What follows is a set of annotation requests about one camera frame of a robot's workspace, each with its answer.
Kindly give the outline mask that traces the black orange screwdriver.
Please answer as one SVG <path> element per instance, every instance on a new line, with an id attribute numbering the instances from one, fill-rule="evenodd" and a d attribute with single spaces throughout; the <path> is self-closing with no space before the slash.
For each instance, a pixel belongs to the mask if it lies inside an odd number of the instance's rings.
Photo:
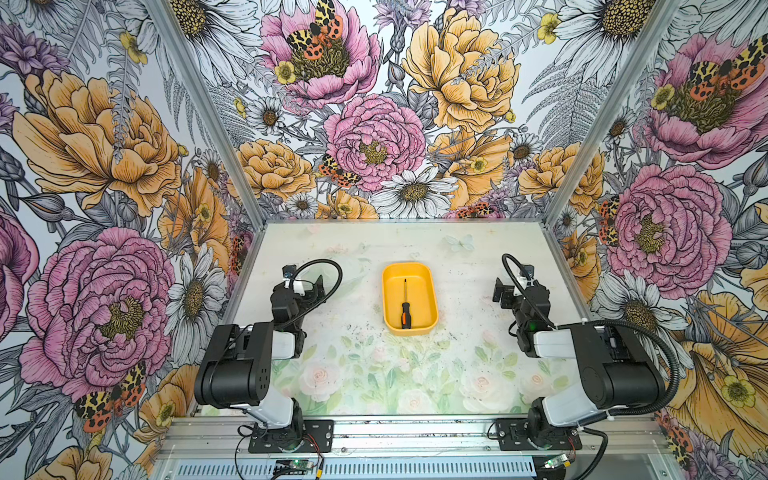
<path id="1" fill-rule="evenodd" d="M 403 302 L 401 305 L 401 328 L 408 330 L 412 328 L 412 314 L 410 311 L 410 303 L 408 301 L 408 280 L 403 280 Z"/>

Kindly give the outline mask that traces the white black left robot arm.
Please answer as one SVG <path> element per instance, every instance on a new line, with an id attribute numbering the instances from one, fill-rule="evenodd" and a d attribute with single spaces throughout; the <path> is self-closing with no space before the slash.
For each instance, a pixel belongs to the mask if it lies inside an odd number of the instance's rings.
<path id="1" fill-rule="evenodd" d="M 307 337 L 304 317 L 324 296 L 322 277 L 284 280 L 270 296 L 271 321 L 214 329 L 195 378 L 194 398 L 202 406 L 251 418 L 251 452 L 295 452 L 309 446 L 298 401 L 273 387 L 271 376 L 275 361 L 301 356 Z"/>

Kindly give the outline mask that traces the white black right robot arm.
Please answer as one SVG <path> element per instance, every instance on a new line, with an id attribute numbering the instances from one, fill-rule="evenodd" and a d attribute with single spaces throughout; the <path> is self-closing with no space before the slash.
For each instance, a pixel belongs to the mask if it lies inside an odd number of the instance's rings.
<path id="1" fill-rule="evenodd" d="M 652 413 L 676 394 L 675 354 L 653 331 L 626 321 L 552 326 L 549 291 L 536 281 L 497 279 L 493 302 L 514 314 L 509 333 L 529 358 L 572 360 L 577 378 L 531 402 L 523 417 L 499 418 L 489 430 L 503 451 L 580 448 L 580 432 L 616 416 Z"/>

